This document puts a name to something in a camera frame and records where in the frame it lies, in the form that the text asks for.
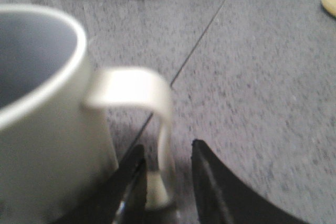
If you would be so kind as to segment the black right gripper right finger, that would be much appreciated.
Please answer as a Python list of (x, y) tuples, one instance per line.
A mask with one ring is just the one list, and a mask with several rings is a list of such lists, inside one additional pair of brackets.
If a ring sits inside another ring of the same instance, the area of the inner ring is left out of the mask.
[(303, 223), (244, 184), (203, 140), (192, 143), (192, 177), (200, 223)]

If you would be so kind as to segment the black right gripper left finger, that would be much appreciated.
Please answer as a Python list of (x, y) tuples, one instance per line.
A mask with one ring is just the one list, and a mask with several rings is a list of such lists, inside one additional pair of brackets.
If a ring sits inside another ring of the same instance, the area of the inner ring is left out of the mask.
[(143, 223), (145, 203), (146, 160), (137, 145), (92, 197), (56, 223)]

